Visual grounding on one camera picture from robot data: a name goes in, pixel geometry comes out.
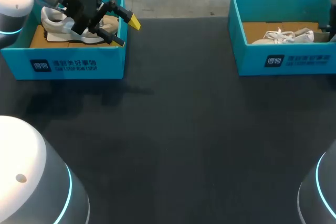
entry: robotic arm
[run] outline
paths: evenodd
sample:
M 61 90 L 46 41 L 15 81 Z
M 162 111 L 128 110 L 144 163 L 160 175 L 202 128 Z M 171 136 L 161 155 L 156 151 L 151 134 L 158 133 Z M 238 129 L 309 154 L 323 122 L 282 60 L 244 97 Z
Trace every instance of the robotic arm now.
M 99 27 L 99 22 L 107 12 L 114 12 L 124 22 L 135 29 L 140 29 L 140 23 L 135 15 L 119 6 L 115 0 L 104 3 L 102 0 L 36 0 L 37 3 L 55 8 L 74 20 L 71 30 L 82 34 L 86 28 L 93 34 L 103 38 L 105 42 L 116 42 L 124 46 L 124 41 Z M 65 10 L 58 8 L 62 4 Z M 0 0 L 0 48 L 15 42 L 19 32 L 32 11 L 34 0 Z

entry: cardboard insert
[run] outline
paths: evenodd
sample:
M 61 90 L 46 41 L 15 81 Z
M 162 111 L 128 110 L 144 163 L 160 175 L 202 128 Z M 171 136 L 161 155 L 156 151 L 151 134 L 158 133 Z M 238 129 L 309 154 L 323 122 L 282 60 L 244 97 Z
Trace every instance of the cardboard insert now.
M 81 42 L 48 42 L 44 37 L 44 28 L 42 25 L 38 25 L 31 41 L 30 48 L 66 48 L 66 47 L 112 47 L 107 43 L 101 43 L 96 45 L 87 45 Z
M 319 23 L 314 22 L 283 22 L 283 23 L 267 23 L 267 22 L 243 22 L 245 37 L 248 44 L 262 39 L 267 31 L 293 31 L 296 32 L 303 28 L 309 28 L 313 32 L 321 33 Z

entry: logo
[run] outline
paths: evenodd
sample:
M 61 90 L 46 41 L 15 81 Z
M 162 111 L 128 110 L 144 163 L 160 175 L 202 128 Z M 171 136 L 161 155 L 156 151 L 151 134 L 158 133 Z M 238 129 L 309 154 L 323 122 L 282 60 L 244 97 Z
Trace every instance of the logo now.
M 272 67 L 280 67 L 285 55 L 269 55 L 267 56 L 265 67 L 272 68 Z
M 30 60 L 30 63 L 35 72 L 51 72 L 47 60 Z

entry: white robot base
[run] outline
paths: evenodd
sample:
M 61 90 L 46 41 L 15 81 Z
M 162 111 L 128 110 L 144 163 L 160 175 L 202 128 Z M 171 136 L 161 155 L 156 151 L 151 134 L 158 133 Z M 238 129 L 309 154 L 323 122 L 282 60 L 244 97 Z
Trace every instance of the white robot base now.
M 0 174 L 0 223 L 89 223 L 79 179 L 35 128 L 9 116 L 0 116 Z

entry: blue glowing ring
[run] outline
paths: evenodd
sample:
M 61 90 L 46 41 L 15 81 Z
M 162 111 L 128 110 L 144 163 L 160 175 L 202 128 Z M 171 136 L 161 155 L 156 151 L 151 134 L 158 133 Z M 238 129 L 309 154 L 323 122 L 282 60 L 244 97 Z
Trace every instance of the blue glowing ring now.
M 71 192 L 72 192 L 72 178 L 71 178 L 71 173 L 70 173 L 70 170 L 69 170 L 69 167 L 68 167 L 68 166 L 67 166 L 67 169 L 68 169 L 69 180 L 70 180 L 68 198 L 67 198 L 67 201 L 65 201 L 65 205 L 64 205 L 64 207 L 63 207 L 62 212 L 60 213 L 60 215 L 58 216 L 58 218 L 57 218 L 57 220 L 54 222 L 54 224 L 57 224 L 57 223 L 60 222 L 61 218 L 63 217 L 65 211 L 66 211 L 67 208 L 68 208 L 68 205 L 69 205 L 69 202 L 70 202 L 70 198 L 71 198 Z
M 334 218 L 336 219 L 336 214 L 334 213 L 334 211 L 331 209 L 331 207 L 328 205 L 326 199 L 324 198 L 324 196 L 322 194 L 322 191 L 321 191 L 320 183 L 319 183 L 319 166 L 320 166 L 321 160 L 322 160 L 322 158 L 323 158 L 324 155 L 325 155 L 325 153 L 320 158 L 319 162 L 317 163 L 317 167 L 316 167 L 316 184 L 317 184 L 317 190 L 319 191 L 320 197 L 321 197 L 324 205 L 329 210 L 329 212 L 331 213 L 331 215 L 333 215 Z
M 0 34 L 6 34 L 6 35 L 17 34 L 17 33 L 21 32 L 22 29 L 23 29 L 23 28 L 21 28 L 21 29 L 18 30 L 18 31 L 10 31 L 10 32 L 0 31 Z

